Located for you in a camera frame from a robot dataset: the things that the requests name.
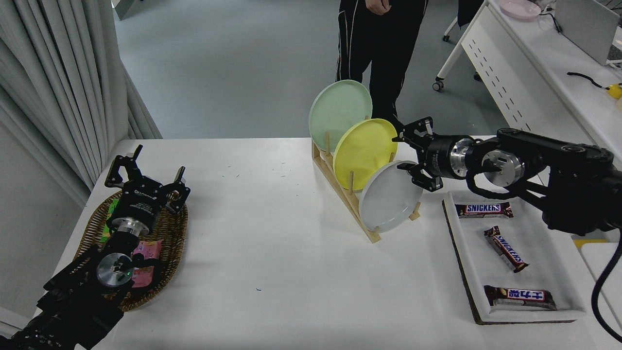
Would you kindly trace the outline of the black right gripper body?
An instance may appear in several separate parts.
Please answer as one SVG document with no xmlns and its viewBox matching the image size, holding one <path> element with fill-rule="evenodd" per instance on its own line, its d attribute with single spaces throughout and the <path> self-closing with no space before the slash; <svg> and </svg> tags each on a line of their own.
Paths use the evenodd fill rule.
<svg viewBox="0 0 622 350">
<path fill-rule="evenodd" d="M 430 175 L 457 179 L 450 161 L 451 151 L 456 143 L 456 136 L 424 136 L 423 160 L 420 162 L 425 165 Z"/>
</svg>

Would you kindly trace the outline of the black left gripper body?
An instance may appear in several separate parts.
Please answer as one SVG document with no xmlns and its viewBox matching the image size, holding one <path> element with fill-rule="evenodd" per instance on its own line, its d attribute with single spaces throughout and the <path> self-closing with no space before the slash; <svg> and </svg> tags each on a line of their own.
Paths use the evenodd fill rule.
<svg viewBox="0 0 622 350">
<path fill-rule="evenodd" d="M 160 182 L 151 178 L 126 181 L 113 211 L 113 230 L 118 230 L 122 223 L 128 221 L 140 222 L 143 230 L 153 230 L 160 211 L 167 203 L 162 187 Z"/>
</svg>

